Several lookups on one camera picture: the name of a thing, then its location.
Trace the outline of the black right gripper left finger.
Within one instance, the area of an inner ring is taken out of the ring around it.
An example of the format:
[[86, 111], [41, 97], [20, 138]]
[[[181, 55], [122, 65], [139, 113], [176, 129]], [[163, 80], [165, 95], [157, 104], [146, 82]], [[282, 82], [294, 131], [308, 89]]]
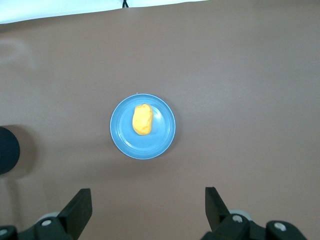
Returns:
[[92, 216], [92, 195], [82, 188], [56, 216], [45, 217], [21, 232], [21, 240], [77, 240]]

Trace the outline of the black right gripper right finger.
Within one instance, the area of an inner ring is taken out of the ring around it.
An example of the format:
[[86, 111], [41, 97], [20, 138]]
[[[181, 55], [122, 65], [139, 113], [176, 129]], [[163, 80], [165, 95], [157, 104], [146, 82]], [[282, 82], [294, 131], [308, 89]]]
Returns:
[[264, 240], [266, 230], [242, 213], [230, 213], [215, 187], [205, 188], [205, 214], [211, 228], [203, 240]]

